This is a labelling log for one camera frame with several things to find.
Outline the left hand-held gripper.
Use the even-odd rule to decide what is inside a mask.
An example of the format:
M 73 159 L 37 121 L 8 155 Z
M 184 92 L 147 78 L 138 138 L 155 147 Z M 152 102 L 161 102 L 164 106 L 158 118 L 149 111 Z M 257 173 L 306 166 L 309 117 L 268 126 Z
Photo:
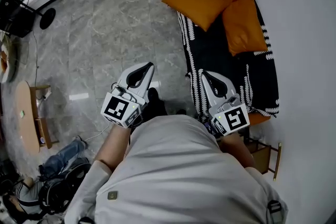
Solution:
M 101 115 L 113 124 L 131 127 L 146 104 L 144 96 L 153 74 L 154 64 L 151 62 L 138 63 L 125 69 L 118 84 L 114 83 L 111 92 L 106 94 Z

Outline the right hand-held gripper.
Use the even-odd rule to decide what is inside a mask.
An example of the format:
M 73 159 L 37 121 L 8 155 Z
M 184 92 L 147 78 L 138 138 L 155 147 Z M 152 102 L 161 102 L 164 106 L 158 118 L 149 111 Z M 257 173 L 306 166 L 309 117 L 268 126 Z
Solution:
M 230 135 L 250 125 L 246 105 L 241 103 L 239 94 L 235 94 L 235 87 L 227 77 L 203 71 L 201 80 L 216 134 Z

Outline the person's right forearm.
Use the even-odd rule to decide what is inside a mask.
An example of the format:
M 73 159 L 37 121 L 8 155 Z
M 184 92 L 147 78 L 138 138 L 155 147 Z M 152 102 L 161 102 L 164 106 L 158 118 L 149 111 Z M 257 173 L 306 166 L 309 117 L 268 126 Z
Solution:
M 256 167 L 253 156 L 238 133 L 221 137 L 218 145 L 223 153 L 235 157 L 244 168 Z

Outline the person's left forearm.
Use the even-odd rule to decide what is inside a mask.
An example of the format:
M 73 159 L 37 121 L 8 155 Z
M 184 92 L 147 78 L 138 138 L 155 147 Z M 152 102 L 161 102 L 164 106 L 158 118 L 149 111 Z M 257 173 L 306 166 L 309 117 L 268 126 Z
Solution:
M 98 150 L 96 161 L 104 163 L 112 172 L 124 159 L 131 129 L 114 125 Z

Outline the orange sofa with patterned blanket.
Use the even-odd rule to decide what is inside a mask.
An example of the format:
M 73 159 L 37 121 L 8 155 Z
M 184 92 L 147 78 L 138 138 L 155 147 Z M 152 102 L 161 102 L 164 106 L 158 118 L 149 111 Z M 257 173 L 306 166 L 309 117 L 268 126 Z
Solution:
M 267 50 L 242 52 L 235 56 L 229 52 L 220 16 L 215 19 L 208 31 L 203 31 L 181 13 L 177 16 L 187 64 L 186 75 L 190 79 L 190 92 L 198 120 L 204 123 L 209 118 L 209 102 L 201 84 L 202 71 L 217 72 L 234 84 L 241 102 L 247 107 L 252 125 L 277 116 L 279 113 L 277 74 L 261 12 L 258 11 L 257 16 Z

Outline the black waist device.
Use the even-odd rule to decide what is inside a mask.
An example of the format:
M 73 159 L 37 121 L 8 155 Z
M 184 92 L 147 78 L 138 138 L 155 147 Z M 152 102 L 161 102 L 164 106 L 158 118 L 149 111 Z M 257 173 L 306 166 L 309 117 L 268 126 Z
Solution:
M 204 123 L 204 126 L 208 130 L 208 132 L 218 141 L 222 134 L 217 131 L 215 127 L 213 127 L 212 123 L 210 121 L 207 121 Z

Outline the wooden side shelf rack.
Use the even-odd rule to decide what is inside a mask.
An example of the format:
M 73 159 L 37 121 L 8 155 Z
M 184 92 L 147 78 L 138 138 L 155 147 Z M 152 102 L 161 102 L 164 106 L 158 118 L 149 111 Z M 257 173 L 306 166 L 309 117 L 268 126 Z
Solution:
M 278 147 L 275 148 L 252 138 L 245 138 L 244 143 L 256 162 L 256 169 L 262 174 L 272 172 L 273 181 L 276 181 L 281 160 L 282 144 L 278 143 Z M 276 162 L 275 167 L 271 168 L 270 163 L 273 152 L 276 153 Z

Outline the person's white shirt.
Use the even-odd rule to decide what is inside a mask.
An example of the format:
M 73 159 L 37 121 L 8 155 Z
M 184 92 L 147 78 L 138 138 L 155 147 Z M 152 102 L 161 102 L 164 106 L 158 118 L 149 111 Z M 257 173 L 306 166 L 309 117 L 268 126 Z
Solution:
M 218 144 L 190 116 L 137 127 L 113 172 L 94 160 L 64 223 L 285 224 L 279 194 Z

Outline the wooden oval table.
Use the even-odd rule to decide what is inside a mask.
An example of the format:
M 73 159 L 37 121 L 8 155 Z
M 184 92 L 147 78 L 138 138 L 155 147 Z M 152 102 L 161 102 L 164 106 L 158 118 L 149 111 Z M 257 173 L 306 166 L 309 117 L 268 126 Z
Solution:
M 50 85 L 31 87 L 27 81 L 21 81 L 16 87 L 19 134 L 26 151 L 30 154 L 38 154 L 42 147 L 50 149 L 59 142 L 51 140 L 46 118 L 38 115 L 36 92 L 50 88 Z

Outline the black backpack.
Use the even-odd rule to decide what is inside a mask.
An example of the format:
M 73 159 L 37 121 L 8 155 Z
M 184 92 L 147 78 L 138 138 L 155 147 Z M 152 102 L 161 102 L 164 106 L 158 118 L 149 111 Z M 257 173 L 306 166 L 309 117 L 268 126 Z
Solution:
M 42 211 L 50 215 L 65 212 L 90 167 L 87 158 L 78 158 L 67 170 L 45 181 L 38 196 Z

